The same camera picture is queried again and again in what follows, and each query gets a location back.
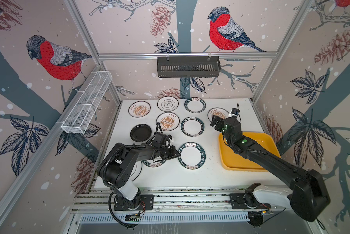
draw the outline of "white tabletop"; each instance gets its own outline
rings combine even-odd
[[[130,105],[137,101],[139,100],[123,101],[114,130],[112,131],[106,155],[118,142],[123,144],[134,143],[130,138],[130,131],[137,124],[148,124],[152,131],[155,131],[155,121],[158,115],[163,113],[163,111],[159,110],[157,107],[158,100],[143,100],[150,104],[151,110],[147,115],[140,118],[132,117],[128,113]],[[191,113],[187,111],[184,107],[184,99],[179,100],[179,106],[176,110],[172,111],[179,116],[180,122],[189,116],[201,119],[205,124],[205,130],[200,136],[186,136],[182,133],[180,125],[176,129],[164,131],[164,133],[171,134],[174,137],[175,142],[173,145],[176,149],[179,149],[179,147],[186,142],[200,144],[206,153],[205,164],[198,169],[190,170],[183,167],[178,159],[175,158],[155,168],[143,165],[139,177],[133,181],[133,183],[141,189],[212,189],[248,186],[253,183],[283,185],[284,183],[270,172],[230,171],[222,167],[218,145],[218,136],[220,132],[215,131],[214,128],[210,126],[207,113],[210,109],[215,107],[230,111],[239,103],[242,130],[263,132],[249,99],[204,99],[204,101],[206,103],[206,109],[201,113]],[[98,177],[94,188],[105,189],[107,187],[103,184],[102,178]]]

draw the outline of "round plate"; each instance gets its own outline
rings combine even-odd
[[[128,113],[136,118],[147,115],[149,111],[150,104],[145,101],[137,101],[133,103],[128,109]]]
[[[173,111],[179,106],[179,101],[174,97],[163,97],[157,102],[159,110]]]
[[[130,137],[135,142],[144,142],[150,138],[151,128],[147,124],[138,124],[133,127]]]
[[[141,161],[136,162],[135,165],[133,166],[130,179],[134,181],[137,177],[139,177],[141,170],[142,170],[142,162]]]
[[[191,97],[188,98],[184,102],[184,107],[187,109],[187,111],[192,113],[200,113],[205,110],[206,103],[204,100],[198,98],[198,97]]]
[[[188,142],[179,148],[180,156],[178,160],[180,164],[188,169],[200,168],[206,160],[204,149],[197,143]]]
[[[205,125],[201,119],[196,117],[187,117],[180,124],[181,131],[190,137],[197,137],[205,130]]]
[[[171,131],[178,127],[180,123],[179,117],[172,113],[166,112],[158,116],[155,123],[159,122],[163,131]]]
[[[154,160],[143,160],[142,162],[144,163],[144,165],[148,166],[148,167],[158,167],[161,166],[162,164],[164,164],[164,162],[166,162],[166,160],[162,160],[159,162],[155,162],[160,160],[160,157],[155,158]]]
[[[210,122],[211,120],[213,120],[213,115],[216,115],[222,119],[225,119],[228,117],[229,112],[223,108],[218,108],[218,107],[209,110],[209,112],[207,113],[207,118],[210,120]]]

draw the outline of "dark gray hanging basket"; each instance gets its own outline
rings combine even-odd
[[[217,77],[221,70],[219,56],[158,57],[158,77]]]

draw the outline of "black plate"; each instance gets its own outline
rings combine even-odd
[[[131,130],[131,139],[135,142],[144,142],[150,138],[151,128],[147,124],[138,124]]]

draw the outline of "bird wing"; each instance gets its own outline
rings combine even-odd
[[[72,49],[68,46],[59,46],[54,43],[50,43],[53,47],[54,55],[50,62],[56,66],[65,67],[72,64]]]
[[[239,37],[244,32],[244,29],[230,17],[226,25],[218,27],[218,32],[224,38],[233,40]]]

